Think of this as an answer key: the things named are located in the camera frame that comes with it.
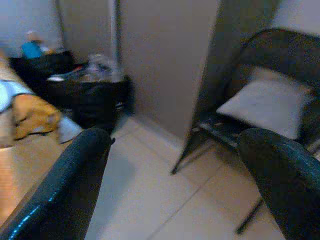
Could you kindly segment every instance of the beige wall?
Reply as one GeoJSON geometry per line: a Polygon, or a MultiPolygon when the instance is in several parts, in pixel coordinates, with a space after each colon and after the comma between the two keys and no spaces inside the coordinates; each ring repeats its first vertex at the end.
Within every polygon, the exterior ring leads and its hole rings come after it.
{"type": "Polygon", "coordinates": [[[63,19],[65,47],[77,62],[89,54],[111,57],[108,0],[58,0],[63,19]]]}
{"type": "Polygon", "coordinates": [[[283,0],[272,26],[320,35],[319,8],[319,0],[283,0]]]}
{"type": "Polygon", "coordinates": [[[121,0],[124,70],[136,112],[183,138],[208,54],[219,0],[121,0]]]}
{"type": "Polygon", "coordinates": [[[54,0],[2,0],[0,48],[10,57],[21,56],[26,33],[36,31],[46,44],[61,42],[62,31],[54,0]]]}

